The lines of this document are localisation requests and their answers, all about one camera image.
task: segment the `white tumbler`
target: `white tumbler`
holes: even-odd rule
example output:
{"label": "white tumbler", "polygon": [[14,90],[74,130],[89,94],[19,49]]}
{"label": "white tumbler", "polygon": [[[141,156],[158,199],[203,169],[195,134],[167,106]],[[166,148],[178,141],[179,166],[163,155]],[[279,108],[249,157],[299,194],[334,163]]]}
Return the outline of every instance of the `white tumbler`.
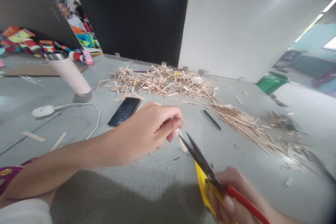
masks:
{"label": "white tumbler", "polygon": [[86,94],[91,87],[74,62],[62,51],[44,52],[49,65],[66,81],[76,94]]}

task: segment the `smartphone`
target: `smartphone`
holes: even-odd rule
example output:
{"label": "smartphone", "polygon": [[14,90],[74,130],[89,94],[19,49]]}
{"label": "smartphone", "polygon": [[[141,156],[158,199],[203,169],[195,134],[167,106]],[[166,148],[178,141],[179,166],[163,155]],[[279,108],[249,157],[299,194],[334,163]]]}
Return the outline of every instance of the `smartphone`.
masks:
{"label": "smartphone", "polygon": [[107,124],[110,126],[120,125],[136,112],[140,103],[141,100],[138,98],[127,97]]}

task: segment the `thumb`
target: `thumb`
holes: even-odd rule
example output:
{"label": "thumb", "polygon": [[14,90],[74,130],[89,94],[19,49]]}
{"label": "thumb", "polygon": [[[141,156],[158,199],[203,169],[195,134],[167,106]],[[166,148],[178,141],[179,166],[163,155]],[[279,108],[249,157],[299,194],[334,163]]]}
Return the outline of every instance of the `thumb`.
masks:
{"label": "thumb", "polygon": [[[231,198],[230,196],[224,197],[224,209],[229,216],[239,224],[253,224],[258,223],[255,220],[255,217],[238,201]],[[224,211],[222,205],[220,206],[220,211]]]}
{"label": "thumb", "polygon": [[165,123],[157,132],[157,139],[166,139],[170,133],[184,125],[183,119],[173,119]]}

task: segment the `black panel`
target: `black panel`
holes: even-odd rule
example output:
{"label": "black panel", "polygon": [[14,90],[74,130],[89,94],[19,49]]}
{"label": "black panel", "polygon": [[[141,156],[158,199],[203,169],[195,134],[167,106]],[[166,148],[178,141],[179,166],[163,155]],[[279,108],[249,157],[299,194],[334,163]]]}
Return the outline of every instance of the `black panel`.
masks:
{"label": "black panel", "polygon": [[51,12],[52,0],[0,0],[0,30],[8,26],[26,28],[39,40],[54,40],[71,49],[81,45],[66,20]]}
{"label": "black panel", "polygon": [[80,0],[102,50],[177,66],[188,0]]}

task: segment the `human hand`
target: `human hand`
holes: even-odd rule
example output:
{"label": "human hand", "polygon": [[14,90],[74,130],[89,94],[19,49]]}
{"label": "human hand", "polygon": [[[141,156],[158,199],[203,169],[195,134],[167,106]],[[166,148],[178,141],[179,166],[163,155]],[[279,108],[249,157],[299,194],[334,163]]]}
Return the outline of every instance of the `human hand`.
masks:
{"label": "human hand", "polygon": [[97,166],[129,164],[174,139],[174,130],[182,128],[181,110],[173,106],[146,103],[115,129],[100,136]]}
{"label": "human hand", "polygon": [[[224,171],[216,173],[216,177],[222,185],[230,184],[235,188],[272,222],[276,211],[236,168],[229,166]],[[243,205],[228,195],[224,196],[224,207],[219,203],[211,190],[209,190],[209,198],[218,222],[234,223],[237,221],[239,224],[260,223]]]}

